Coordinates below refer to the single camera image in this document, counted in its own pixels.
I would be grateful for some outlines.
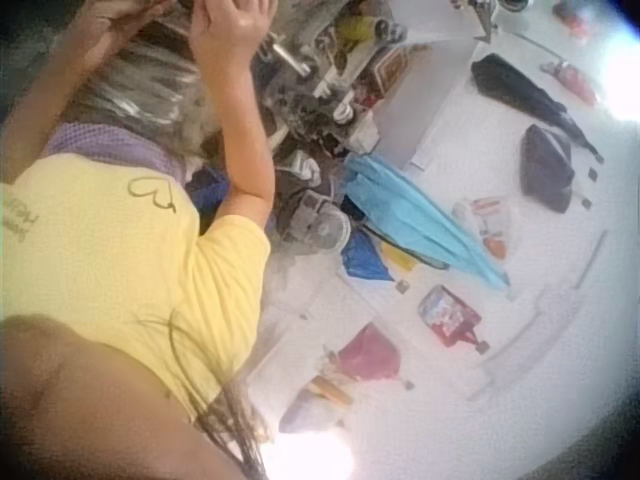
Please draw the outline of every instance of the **plastic bag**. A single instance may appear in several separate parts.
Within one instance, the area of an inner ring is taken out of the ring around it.
[[[185,158],[200,155],[218,128],[197,66],[142,39],[92,77],[75,104],[82,121],[114,124]]]
[[[342,263],[350,277],[393,281],[371,239],[361,230],[351,234],[347,245],[342,250]]]
[[[359,381],[396,378],[400,352],[380,330],[369,323],[337,354],[341,370]]]
[[[453,206],[452,215],[496,259],[504,261],[513,253],[511,207],[505,197],[461,200]]]
[[[321,432],[339,423],[348,409],[304,388],[280,419],[281,433]]]

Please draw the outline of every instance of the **hand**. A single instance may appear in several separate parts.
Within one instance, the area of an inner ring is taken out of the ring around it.
[[[195,0],[189,43],[209,86],[249,71],[277,6],[277,0]]]
[[[175,0],[86,0],[62,35],[54,55],[91,74]]]

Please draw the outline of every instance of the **bottle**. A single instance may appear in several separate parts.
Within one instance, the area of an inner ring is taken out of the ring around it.
[[[333,121],[340,126],[346,126],[353,123],[355,111],[348,103],[341,102],[333,111]]]
[[[580,97],[587,105],[593,107],[599,103],[598,94],[587,75],[569,62],[545,63],[540,65],[540,70],[553,75],[564,88]]]

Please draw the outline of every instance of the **light blue cloth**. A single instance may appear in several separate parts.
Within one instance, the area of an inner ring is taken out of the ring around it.
[[[367,221],[402,248],[484,278],[496,288],[509,278],[489,252],[398,170],[375,155],[347,159],[345,193]]]

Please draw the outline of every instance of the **long hair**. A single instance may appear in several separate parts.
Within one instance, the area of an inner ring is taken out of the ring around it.
[[[196,425],[211,443],[238,466],[247,480],[266,480],[267,475],[255,428],[249,420],[246,402],[240,394],[237,383],[232,375],[225,372],[214,354],[193,335],[176,325],[176,318],[174,313],[168,322],[169,343],[173,357],[186,381],[184,390],[188,393],[189,403],[197,414]],[[220,386],[220,392],[213,402],[208,402],[208,396],[200,391],[190,372],[185,368],[176,343],[177,335],[182,336],[200,354],[200,360]]]

